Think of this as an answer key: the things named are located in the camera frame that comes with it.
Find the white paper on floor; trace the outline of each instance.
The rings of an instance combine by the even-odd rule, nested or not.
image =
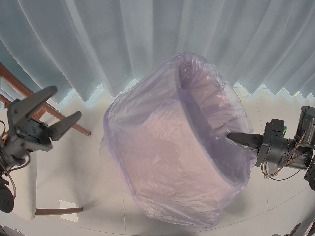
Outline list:
[[[60,209],[69,209],[69,208],[76,208],[77,204],[74,203],[70,203],[67,201],[63,201],[63,200],[59,200],[60,203]],[[78,221],[78,214],[77,213],[73,213],[73,214],[64,214],[61,215],[61,218],[73,221],[73,222],[79,222]]]

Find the curtain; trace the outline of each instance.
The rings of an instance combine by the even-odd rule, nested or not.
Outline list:
[[[315,96],[315,0],[0,0],[0,61],[60,103],[112,96],[176,53],[197,53],[253,93]],[[8,84],[1,93],[17,98]]]

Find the floor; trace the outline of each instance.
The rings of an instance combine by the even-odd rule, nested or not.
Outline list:
[[[235,91],[256,133],[263,133],[271,118],[285,120],[286,137],[293,138],[303,105],[315,107],[310,95],[291,97],[286,90],[273,95],[263,86],[253,95],[235,86]],[[13,213],[0,213],[0,224],[37,235],[233,235],[271,236],[288,234],[291,229],[315,211],[315,192],[303,180],[301,171],[286,181],[265,180],[260,168],[254,167],[247,187],[226,207],[218,226],[201,230],[160,222],[144,215],[135,205],[121,180],[106,145],[102,141],[102,118],[114,100],[106,91],[98,92],[90,107],[75,94],[67,105],[56,105],[69,115],[80,110],[79,123],[92,132],[86,137],[71,129],[49,152],[37,153],[37,208],[59,208],[60,200],[84,208],[78,222],[61,216],[38,216],[23,221]],[[56,120],[49,114],[42,119],[48,124]],[[106,154],[101,161],[99,151]],[[286,168],[277,178],[285,178],[296,170]]]

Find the crumpled plastic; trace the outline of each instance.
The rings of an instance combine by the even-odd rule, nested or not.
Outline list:
[[[226,137],[252,132],[240,99],[196,54],[174,56],[120,95],[103,124],[136,204],[169,223],[217,225],[257,160],[250,148]]]

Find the purple plastic bag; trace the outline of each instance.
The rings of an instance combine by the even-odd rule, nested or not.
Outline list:
[[[246,187],[253,151],[226,138],[252,132],[242,104],[215,66],[178,54],[104,116],[104,138],[136,204],[151,218],[215,226]]]

